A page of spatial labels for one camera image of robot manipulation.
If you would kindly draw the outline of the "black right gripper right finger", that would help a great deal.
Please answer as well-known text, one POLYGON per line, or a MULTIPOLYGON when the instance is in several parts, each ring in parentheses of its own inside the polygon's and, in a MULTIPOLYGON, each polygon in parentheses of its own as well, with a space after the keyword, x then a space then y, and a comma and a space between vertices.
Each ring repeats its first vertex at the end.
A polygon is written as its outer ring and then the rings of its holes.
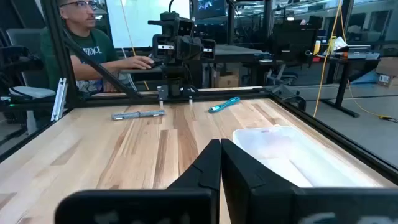
POLYGON ((398 224, 398 189, 299 187, 229 139, 221 148, 232 224, 398 224))

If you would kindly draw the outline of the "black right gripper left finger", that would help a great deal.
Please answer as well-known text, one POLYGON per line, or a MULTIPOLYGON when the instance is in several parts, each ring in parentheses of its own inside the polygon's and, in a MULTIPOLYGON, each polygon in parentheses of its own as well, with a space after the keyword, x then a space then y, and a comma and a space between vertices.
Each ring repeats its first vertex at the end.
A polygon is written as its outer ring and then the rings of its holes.
POLYGON ((213 139, 166 189, 75 192, 57 206, 55 224, 219 224, 220 182, 213 139))

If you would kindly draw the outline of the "bright white screen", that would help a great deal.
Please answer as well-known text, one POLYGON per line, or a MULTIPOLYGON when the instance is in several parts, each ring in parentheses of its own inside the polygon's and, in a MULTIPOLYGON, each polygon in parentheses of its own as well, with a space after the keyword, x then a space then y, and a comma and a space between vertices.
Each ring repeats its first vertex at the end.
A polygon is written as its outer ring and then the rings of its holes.
POLYGON ((116 48, 150 47, 161 26, 149 25, 168 11, 170 0, 106 0, 111 38, 116 48))

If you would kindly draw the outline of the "person's hand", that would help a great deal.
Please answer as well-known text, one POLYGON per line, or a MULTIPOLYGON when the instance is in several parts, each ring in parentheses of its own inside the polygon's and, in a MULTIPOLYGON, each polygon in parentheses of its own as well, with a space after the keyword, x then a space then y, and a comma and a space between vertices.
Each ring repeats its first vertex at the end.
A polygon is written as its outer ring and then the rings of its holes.
POLYGON ((124 69, 151 69, 154 61, 146 56, 133 56, 122 60, 124 69))

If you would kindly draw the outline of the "dark long desk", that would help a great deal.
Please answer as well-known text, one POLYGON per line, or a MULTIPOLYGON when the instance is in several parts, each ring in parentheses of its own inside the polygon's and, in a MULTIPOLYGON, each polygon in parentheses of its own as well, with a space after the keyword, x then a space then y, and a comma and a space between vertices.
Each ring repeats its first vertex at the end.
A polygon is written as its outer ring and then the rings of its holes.
POLYGON ((218 78, 221 76, 222 66, 228 63, 243 64, 256 62, 260 50, 238 47, 233 45, 217 45, 215 59, 194 60, 181 65, 166 65, 147 70, 125 69, 120 74, 133 83, 137 82, 182 82, 191 84, 195 88, 217 88, 218 78))

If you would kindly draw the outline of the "clear plastic bin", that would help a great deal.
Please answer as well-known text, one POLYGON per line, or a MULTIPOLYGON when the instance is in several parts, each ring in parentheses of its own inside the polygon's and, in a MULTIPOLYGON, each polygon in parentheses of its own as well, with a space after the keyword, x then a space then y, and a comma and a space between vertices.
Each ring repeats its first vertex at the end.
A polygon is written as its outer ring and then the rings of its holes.
POLYGON ((299 187, 390 187, 391 182, 342 151, 290 126, 238 129, 233 142, 299 187))

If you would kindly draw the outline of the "small cardboard box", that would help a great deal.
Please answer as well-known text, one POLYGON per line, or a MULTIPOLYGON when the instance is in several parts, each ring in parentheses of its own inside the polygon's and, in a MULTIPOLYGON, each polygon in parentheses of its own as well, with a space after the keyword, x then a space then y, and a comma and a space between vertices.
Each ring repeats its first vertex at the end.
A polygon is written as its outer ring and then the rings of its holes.
POLYGON ((239 86, 239 77, 237 75, 225 75, 218 78, 218 88, 235 88, 239 86))

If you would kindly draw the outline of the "person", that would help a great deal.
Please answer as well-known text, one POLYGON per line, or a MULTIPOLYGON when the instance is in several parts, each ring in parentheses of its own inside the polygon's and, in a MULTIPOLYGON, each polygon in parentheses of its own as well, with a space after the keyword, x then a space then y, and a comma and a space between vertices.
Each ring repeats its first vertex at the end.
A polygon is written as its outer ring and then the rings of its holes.
MULTIPOLYGON (((123 68, 122 60, 110 38, 95 27, 96 20, 94 0, 56 0, 66 30, 81 50, 90 59, 102 65, 118 77, 123 68)), ((79 59, 71 50, 70 59, 76 80, 76 87, 83 93, 117 92, 118 90, 108 81, 103 80, 99 74, 79 59)))

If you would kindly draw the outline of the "white aluminium extrusion bar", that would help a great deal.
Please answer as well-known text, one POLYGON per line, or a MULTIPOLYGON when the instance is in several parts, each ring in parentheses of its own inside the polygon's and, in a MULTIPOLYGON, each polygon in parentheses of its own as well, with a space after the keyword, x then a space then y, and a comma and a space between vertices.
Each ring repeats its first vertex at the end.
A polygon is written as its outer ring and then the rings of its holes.
POLYGON ((58 121, 63 116, 68 83, 66 78, 59 79, 57 94, 53 105, 51 121, 58 121))

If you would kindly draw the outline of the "black standing desk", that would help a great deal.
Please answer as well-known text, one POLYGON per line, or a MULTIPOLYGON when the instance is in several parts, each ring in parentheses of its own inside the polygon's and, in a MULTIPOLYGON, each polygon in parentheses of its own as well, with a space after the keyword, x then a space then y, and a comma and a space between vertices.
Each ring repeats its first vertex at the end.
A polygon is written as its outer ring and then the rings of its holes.
POLYGON ((334 109, 337 109, 351 117, 358 118, 359 114, 342 106, 345 90, 349 82, 349 76, 355 66, 366 65, 368 63, 375 65, 379 62, 379 53, 375 53, 370 49, 370 45, 347 45, 346 47, 335 50, 331 56, 327 58, 322 56, 324 62, 330 63, 330 68, 326 77, 326 83, 332 84, 335 80, 335 73, 339 67, 343 70, 339 80, 338 91, 334 101, 319 99, 317 103, 322 102, 334 109))

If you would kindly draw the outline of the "grey office chair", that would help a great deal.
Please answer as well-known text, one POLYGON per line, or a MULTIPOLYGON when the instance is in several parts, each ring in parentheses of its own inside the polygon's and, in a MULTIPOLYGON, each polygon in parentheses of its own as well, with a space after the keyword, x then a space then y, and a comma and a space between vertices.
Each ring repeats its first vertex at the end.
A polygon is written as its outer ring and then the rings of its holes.
POLYGON ((50 108, 56 92, 49 87, 40 50, 40 29, 8 29, 9 44, 0 47, 0 73, 7 85, 8 107, 26 110, 27 132, 38 130, 35 110, 50 108))

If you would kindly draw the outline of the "dark wall monitor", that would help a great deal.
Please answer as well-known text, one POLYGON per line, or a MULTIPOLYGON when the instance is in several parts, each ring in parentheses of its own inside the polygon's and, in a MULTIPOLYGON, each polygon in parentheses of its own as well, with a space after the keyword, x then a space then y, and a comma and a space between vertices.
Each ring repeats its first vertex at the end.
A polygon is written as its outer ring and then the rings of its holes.
POLYGON ((226 14, 226 0, 193 0, 193 17, 207 19, 226 14))

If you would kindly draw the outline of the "black table edge frame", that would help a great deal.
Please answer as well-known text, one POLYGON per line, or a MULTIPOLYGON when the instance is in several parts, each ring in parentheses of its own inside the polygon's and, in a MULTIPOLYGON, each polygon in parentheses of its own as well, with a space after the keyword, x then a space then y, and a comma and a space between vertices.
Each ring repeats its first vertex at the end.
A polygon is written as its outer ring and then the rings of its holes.
MULTIPOLYGON (((154 105, 159 102, 158 93, 155 91, 144 92, 138 98, 130 97, 125 93, 98 93, 86 99, 77 99, 74 103, 67 104, 65 114, 71 113, 78 108, 97 108, 97 107, 114 107, 114 106, 132 106, 132 105, 154 105)), ((247 88, 225 88, 220 89, 201 89, 194 92, 194 102, 208 102, 227 100, 234 96, 240 97, 242 100, 254 99, 268 99, 276 105, 280 106, 286 112, 290 113, 295 118, 304 122, 311 127, 318 134, 329 139, 334 144, 338 145, 342 150, 351 154, 375 172, 379 173, 392 183, 398 185, 398 167, 385 161, 381 157, 375 155, 371 151, 365 149, 357 142, 342 135, 340 132, 334 130, 332 127, 321 122, 319 119, 309 115, 305 112, 305 102, 301 102, 298 107, 289 103, 289 100, 300 101, 301 96, 294 95, 287 98, 279 98, 270 90, 264 87, 247 87, 247 88)))

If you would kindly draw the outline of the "black diagonal frame brace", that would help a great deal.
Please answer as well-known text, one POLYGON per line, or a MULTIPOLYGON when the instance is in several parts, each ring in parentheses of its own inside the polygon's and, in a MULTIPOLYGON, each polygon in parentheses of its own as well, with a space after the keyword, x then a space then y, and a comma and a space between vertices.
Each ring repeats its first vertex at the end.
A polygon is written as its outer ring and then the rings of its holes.
POLYGON ((90 59, 86 53, 84 53, 80 46, 74 42, 69 32, 65 29, 64 36, 62 37, 63 43, 67 48, 69 48, 75 55, 84 61, 89 67, 94 69, 101 78, 108 81, 112 84, 116 89, 125 93, 128 97, 132 99, 142 98, 142 95, 139 94, 136 90, 128 88, 126 85, 122 84, 116 77, 114 77, 106 68, 102 65, 96 63, 94 60, 90 59))

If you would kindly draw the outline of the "black upright frame post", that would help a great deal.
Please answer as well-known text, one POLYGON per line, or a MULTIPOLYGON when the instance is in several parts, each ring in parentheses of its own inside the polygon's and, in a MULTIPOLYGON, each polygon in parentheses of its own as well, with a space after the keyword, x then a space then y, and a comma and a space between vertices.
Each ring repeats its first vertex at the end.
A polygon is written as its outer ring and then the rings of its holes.
POLYGON ((76 108, 79 102, 78 90, 76 88, 74 72, 69 55, 69 50, 65 44, 63 25, 56 0, 40 0, 42 10, 49 34, 52 40, 53 52, 57 61, 60 75, 67 79, 67 105, 69 108, 76 108))

